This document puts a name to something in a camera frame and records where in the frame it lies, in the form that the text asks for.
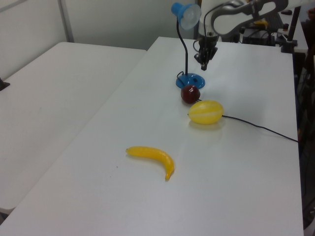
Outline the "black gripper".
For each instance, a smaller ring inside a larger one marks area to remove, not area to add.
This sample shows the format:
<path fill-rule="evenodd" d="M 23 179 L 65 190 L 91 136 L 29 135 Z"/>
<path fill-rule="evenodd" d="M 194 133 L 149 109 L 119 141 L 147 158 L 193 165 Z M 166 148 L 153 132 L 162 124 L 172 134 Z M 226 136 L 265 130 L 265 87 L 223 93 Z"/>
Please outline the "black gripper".
<path fill-rule="evenodd" d="M 194 58 L 201 64 L 201 70 L 207 70 L 207 64 L 214 57 L 218 48 L 216 47 L 218 36 L 200 35 L 196 40 L 199 43 L 199 49 Z"/>

